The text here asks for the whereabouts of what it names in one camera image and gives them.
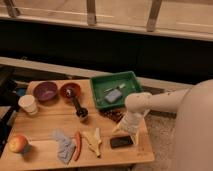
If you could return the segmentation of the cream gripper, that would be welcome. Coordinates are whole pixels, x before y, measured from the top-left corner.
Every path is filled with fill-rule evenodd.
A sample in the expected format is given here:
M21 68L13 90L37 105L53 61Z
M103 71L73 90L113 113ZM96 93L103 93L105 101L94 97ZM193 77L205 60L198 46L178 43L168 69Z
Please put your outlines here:
M127 112L120 123L118 123L112 130L113 134L117 134L122 131L128 132L132 136L134 145L139 143L139 125L143 115L140 113Z

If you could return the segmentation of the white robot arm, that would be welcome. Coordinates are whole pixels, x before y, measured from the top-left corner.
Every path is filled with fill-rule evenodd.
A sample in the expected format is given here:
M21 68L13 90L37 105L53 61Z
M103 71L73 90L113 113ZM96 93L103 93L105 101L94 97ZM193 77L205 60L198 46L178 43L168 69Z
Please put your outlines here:
M213 171L213 79L156 95L132 93L125 107L114 132L125 131L137 143L140 121L150 110L176 113L171 171Z

